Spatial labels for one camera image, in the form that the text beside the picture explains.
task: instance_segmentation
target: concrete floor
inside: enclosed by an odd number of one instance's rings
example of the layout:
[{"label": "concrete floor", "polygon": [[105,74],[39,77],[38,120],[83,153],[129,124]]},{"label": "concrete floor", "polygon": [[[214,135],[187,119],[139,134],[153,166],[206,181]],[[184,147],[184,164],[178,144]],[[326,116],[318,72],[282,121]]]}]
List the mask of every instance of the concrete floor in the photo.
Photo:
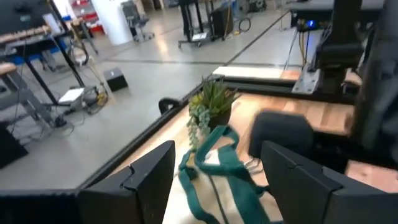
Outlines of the concrete floor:
[{"label": "concrete floor", "polygon": [[[183,45],[179,49],[177,41],[184,36],[178,9],[148,16],[151,20],[146,30],[156,34],[150,41],[115,47],[105,37],[95,40],[99,48],[99,56],[96,56],[99,70],[119,67],[129,88],[113,94],[113,100],[96,115],[76,113],[66,117],[70,125],[64,129],[42,129],[30,118],[18,123],[14,135],[20,138],[33,133],[32,137],[40,137],[40,140],[28,138],[29,155],[0,170],[0,189],[78,187],[160,116],[157,104],[162,97],[183,97],[200,83],[203,76],[222,65],[282,68],[294,34],[290,29],[280,31],[280,23],[265,32],[280,17],[280,12],[269,9],[253,15],[251,29],[246,33],[224,42],[205,43],[200,48]],[[289,15],[283,18],[285,26],[289,21]],[[311,35],[309,56],[314,52],[319,36],[319,33]],[[297,38],[289,68],[298,69],[301,63]],[[35,64],[55,96],[65,93],[71,85],[77,85],[71,73],[43,72],[40,65]],[[48,101],[27,67],[23,74],[28,85],[36,90],[37,97]],[[98,84],[88,69],[83,69],[81,74],[87,85]],[[0,112],[0,118],[14,113],[15,108],[9,108]]]}]

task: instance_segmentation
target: metal bracket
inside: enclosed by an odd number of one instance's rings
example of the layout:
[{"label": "metal bracket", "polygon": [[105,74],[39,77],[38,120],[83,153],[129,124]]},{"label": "metal bracket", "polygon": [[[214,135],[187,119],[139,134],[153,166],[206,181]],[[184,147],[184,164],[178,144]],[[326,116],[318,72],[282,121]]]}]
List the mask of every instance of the metal bracket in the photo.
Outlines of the metal bracket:
[{"label": "metal bracket", "polygon": [[293,86],[292,93],[311,95],[317,89],[321,70],[317,69],[315,72],[309,72],[308,68],[308,64],[304,66],[300,77]]}]

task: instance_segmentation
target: white column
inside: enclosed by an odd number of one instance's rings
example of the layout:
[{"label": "white column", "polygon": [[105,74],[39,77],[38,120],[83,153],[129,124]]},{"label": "white column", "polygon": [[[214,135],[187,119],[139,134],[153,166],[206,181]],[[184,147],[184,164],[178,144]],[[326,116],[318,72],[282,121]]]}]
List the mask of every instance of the white column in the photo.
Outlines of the white column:
[{"label": "white column", "polygon": [[92,0],[95,11],[113,45],[132,40],[130,28],[119,1]]},{"label": "white column", "polygon": [[62,17],[69,15],[72,19],[76,18],[69,0],[54,0],[54,3]]}]

